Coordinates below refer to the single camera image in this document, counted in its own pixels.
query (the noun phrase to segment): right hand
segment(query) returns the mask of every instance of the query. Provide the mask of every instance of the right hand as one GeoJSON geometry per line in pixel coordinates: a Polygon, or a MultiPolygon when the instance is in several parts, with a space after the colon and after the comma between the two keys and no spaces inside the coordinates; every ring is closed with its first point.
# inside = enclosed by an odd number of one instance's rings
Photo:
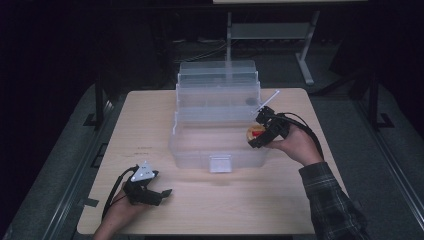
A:
{"type": "Polygon", "coordinates": [[[289,134],[284,140],[272,141],[265,147],[280,149],[303,166],[324,162],[312,138],[293,124],[290,124],[289,134]]]}

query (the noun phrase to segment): wooden table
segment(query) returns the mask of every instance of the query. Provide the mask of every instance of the wooden table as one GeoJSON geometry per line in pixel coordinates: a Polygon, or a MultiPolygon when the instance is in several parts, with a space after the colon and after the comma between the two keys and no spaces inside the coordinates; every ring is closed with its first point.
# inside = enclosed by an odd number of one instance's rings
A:
{"type": "MultiPolygon", "coordinates": [[[[267,99],[274,89],[261,90],[267,99]]],[[[128,94],[78,224],[93,234],[117,177],[147,160],[160,174],[149,187],[172,194],[122,230],[125,234],[313,234],[309,201],[298,170],[301,165],[279,150],[270,150],[261,168],[212,174],[207,169],[178,169],[168,149],[175,112],[175,91],[128,94]]],[[[314,109],[303,89],[281,89],[268,106],[301,116],[318,136],[326,161],[344,189],[314,109]]]]}

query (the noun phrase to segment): checkered sleeve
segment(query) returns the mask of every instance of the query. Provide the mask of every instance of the checkered sleeve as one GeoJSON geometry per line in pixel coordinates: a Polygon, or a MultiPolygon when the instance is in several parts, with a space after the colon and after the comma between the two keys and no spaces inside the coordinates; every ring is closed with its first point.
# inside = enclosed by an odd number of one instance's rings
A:
{"type": "Polygon", "coordinates": [[[366,219],[342,191],[326,162],[299,170],[318,239],[370,239],[366,219]]]}

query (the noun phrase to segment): plaid shirt sleeve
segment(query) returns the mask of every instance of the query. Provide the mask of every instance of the plaid shirt sleeve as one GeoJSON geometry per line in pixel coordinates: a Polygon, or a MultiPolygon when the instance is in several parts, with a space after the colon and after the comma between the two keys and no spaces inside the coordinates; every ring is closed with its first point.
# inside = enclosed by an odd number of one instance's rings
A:
{"type": "Polygon", "coordinates": [[[370,239],[364,215],[342,191],[326,162],[299,170],[318,239],[370,239]]]}

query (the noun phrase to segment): person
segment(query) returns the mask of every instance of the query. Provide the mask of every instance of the person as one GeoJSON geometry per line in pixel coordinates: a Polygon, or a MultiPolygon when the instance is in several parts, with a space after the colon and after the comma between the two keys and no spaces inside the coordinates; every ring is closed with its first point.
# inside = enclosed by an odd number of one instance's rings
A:
{"type": "MultiPolygon", "coordinates": [[[[310,202],[311,220],[317,239],[370,239],[366,219],[342,191],[328,164],[319,154],[309,135],[291,124],[284,140],[275,140],[267,148],[279,149],[303,165],[299,170],[310,202]]],[[[148,205],[131,205],[121,191],[94,234],[95,240],[111,239],[148,205]]]]}

